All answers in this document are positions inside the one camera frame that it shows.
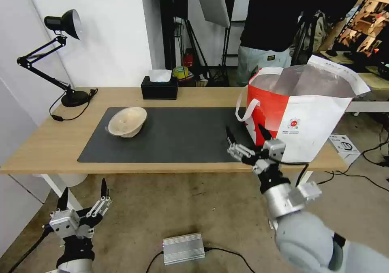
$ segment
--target shopping bag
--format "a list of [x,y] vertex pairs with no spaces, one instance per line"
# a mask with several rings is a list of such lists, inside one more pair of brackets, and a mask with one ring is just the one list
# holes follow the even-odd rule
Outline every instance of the shopping bag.
[[243,117],[255,145],[264,138],[259,125],[286,144],[282,161],[311,162],[332,133],[353,97],[370,91],[354,71],[312,56],[307,65],[266,67],[248,85]]

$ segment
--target desk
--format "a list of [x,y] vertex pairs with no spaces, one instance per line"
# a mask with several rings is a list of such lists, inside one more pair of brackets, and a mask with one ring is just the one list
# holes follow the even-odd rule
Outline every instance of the desk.
[[[100,88],[89,108],[73,121],[57,122],[48,118],[0,169],[0,174],[41,174],[52,189],[61,195],[65,184],[57,174],[131,174],[250,172],[251,167],[232,163],[79,163],[77,158],[109,107],[235,107],[241,88],[180,88],[176,101],[143,100],[140,88]],[[84,106],[66,108],[60,105],[56,115],[70,118]],[[284,172],[298,172],[301,166],[283,166]],[[309,165],[315,170],[345,170],[346,164],[335,149],[326,143]],[[79,209],[69,194],[69,205]]]
[[[337,52],[338,56],[331,57],[325,51],[321,51],[320,54],[335,63],[354,63],[343,55],[344,52]],[[389,81],[385,80],[378,75],[377,67],[366,67],[370,73],[359,73],[359,76],[365,81],[373,92],[389,92]],[[388,101],[352,101],[348,106],[346,112],[358,113],[386,113],[389,112]]]

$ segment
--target computer screen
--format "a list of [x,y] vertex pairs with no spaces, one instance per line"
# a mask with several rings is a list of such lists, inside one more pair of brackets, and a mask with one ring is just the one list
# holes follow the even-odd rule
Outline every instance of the computer screen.
[[388,41],[389,0],[365,0],[343,28],[336,41],[365,57],[378,55],[383,41]]

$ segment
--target black tissue box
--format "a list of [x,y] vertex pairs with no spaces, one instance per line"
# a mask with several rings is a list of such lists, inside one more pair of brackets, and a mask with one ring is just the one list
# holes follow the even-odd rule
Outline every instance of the black tissue box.
[[172,76],[168,82],[151,82],[145,76],[141,84],[143,99],[177,99],[177,78]]

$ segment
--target black desk lamp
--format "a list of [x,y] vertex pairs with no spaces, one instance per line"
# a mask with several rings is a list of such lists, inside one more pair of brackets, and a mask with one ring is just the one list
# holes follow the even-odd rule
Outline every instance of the black desk lamp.
[[[44,44],[42,47],[39,47],[38,49],[32,51],[31,53],[23,57],[19,57],[17,59],[17,63],[20,66],[46,79],[52,84],[55,84],[56,86],[62,88],[66,92],[66,94],[61,98],[61,102],[65,107],[77,107],[79,105],[83,105],[89,102],[90,95],[88,93],[80,90],[75,91],[71,88],[70,84],[56,80],[55,78],[50,77],[47,74],[33,67],[33,64],[35,62],[39,61],[40,59],[46,57],[47,55],[57,51],[58,49],[66,45],[67,37],[62,34],[62,31],[68,33],[75,39],[80,39],[82,28],[80,17],[77,11],[75,9],[71,9],[65,12],[61,17],[46,16],[45,25],[48,29],[53,30],[54,33],[58,36],[47,44]],[[46,53],[36,54],[40,50],[46,48],[47,46],[55,42],[58,42],[60,45]]]

